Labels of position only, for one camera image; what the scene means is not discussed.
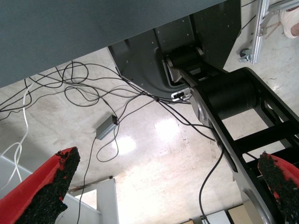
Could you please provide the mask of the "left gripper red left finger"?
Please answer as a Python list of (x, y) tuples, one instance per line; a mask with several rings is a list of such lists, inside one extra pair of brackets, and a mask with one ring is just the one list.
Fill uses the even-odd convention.
[(2, 224), (53, 224), (80, 162), (77, 147), (58, 151), (0, 201)]

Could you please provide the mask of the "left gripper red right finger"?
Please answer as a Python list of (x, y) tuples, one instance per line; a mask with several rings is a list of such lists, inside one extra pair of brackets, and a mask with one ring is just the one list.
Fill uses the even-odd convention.
[(282, 158), (264, 152), (260, 155), (258, 170), (286, 221), (297, 222), (299, 220), (299, 169)]

